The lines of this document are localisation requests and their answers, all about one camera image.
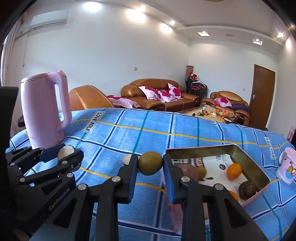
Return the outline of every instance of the kiwi fruit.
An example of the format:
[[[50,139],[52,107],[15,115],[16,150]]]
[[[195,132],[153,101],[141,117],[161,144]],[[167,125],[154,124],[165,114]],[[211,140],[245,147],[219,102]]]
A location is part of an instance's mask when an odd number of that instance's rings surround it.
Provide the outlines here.
[[[199,173],[200,179],[205,178],[205,176],[207,175],[207,169],[205,167],[196,167],[196,169]]]
[[[143,153],[138,161],[139,172],[145,176],[151,176],[157,173],[163,166],[162,156],[155,151]]]

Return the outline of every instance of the orange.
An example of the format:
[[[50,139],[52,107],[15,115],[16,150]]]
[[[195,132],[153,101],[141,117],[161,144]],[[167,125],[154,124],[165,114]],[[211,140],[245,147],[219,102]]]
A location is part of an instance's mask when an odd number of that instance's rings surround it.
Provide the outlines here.
[[[226,174],[229,180],[237,179],[241,173],[242,173],[242,167],[238,163],[231,164],[226,171]]]
[[[230,192],[230,194],[238,201],[239,200],[239,197],[237,196],[237,194],[235,193],[235,192],[233,192],[233,191],[230,191],[230,190],[228,190],[229,192]]]

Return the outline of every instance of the ceiling vent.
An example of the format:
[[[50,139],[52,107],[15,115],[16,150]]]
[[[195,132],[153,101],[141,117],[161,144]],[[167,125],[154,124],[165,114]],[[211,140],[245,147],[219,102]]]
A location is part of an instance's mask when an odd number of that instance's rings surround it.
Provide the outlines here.
[[[225,33],[225,36],[228,37],[228,38],[236,38],[237,34]]]

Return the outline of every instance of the white ceiling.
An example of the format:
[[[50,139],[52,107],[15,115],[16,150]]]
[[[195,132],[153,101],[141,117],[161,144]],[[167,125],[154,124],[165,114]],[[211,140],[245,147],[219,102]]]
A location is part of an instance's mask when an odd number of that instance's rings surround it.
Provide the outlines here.
[[[262,0],[143,0],[164,8],[185,26],[221,25],[270,35],[275,12]]]
[[[75,0],[37,0],[33,8]],[[167,24],[174,20],[176,31],[189,39],[212,39],[248,44],[277,54],[288,37],[288,28],[262,0],[93,0],[109,2],[138,9],[145,5],[144,13]],[[207,31],[210,37],[201,37],[199,31]],[[225,33],[236,34],[227,38]],[[259,46],[253,38],[263,41]]]

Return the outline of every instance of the brown leather armchair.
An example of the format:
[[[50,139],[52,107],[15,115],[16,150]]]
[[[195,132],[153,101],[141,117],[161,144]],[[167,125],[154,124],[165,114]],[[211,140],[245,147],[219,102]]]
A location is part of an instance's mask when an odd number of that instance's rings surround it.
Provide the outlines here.
[[[72,110],[114,107],[109,98],[92,85],[79,86],[69,92]]]
[[[210,105],[212,107],[215,107],[217,109],[227,109],[231,113],[233,113],[236,116],[236,122],[241,123],[243,126],[248,126],[250,122],[250,115],[245,110],[232,110],[227,107],[221,107],[220,105],[216,105],[216,102],[214,99],[225,97],[227,98],[231,104],[234,103],[240,103],[244,104],[246,106],[249,106],[246,101],[244,101],[239,95],[230,92],[230,91],[219,91],[219,92],[212,92],[210,95],[210,98],[205,98],[201,100],[200,106],[204,105]]]
[[[140,90],[140,88],[138,88],[139,86],[148,86],[153,89],[168,91],[168,83],[181,90],[182,99],[178,99],[177,101],[170,103],[162,103],[158,100],[148,100],[145,94]],[[171,112],[178,112],[193,108],[196,106],[196,102],[199,100],[199,97],[196,95],[183,93],[182,86],[180,86],[177,82],[165,79],[135,80],[121,89],[121,96],[136,101],[140,105],[141,109]]]

